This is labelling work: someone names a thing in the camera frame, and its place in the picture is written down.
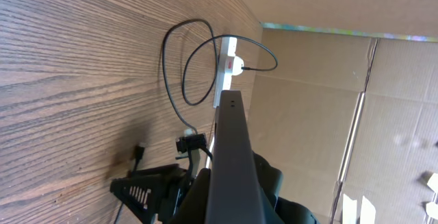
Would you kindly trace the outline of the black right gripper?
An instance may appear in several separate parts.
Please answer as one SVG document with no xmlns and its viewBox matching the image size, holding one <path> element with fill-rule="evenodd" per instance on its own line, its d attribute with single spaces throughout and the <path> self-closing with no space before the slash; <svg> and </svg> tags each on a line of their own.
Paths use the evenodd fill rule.
<svg viewBox="0 0 438 224">
<path fill-rule="evenodd" d="M 170 224 L 196 178 L 178 164 L 132 173 L 111 182 L 110 192 L 142 223 Z"/>
</svg>

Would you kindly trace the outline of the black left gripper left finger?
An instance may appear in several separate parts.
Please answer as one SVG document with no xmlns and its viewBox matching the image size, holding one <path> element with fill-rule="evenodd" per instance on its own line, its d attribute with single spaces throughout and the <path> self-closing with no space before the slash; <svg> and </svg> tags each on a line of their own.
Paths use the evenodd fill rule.
<svg viewBox="0 0 438 224">
<path fill-rule="evenodd" d="M 199 172 L 170 224 L 205 223 L 210 175 L 210 169 Z"/>
</svg>

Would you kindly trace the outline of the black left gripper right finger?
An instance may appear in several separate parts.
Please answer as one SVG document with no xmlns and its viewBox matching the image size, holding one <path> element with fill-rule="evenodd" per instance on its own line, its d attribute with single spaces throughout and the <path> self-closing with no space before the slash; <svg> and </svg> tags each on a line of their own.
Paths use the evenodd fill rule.
<svg viewBox="0 0 438 224">
<path fill-rule="evenodd" d="M 271 206 L 275 208 L 283 181 L 283 173 L 279 169 L 271 166 L 261 155 L 254 152 L 253 157 L 258 182 Z"/>
</svg>

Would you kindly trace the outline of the blue Galaxy smartphone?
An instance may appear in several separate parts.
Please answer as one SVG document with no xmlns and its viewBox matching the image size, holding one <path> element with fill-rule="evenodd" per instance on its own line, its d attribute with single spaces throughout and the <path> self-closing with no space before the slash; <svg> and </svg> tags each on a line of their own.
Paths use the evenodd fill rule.
<svg viewBox="0 0 438 224">
<path fill-rule="evenodd" d="M 224 90 L 215 128 L 205 222 L 282 223 L 261 188 L 238 90 Z"/>
</svg>

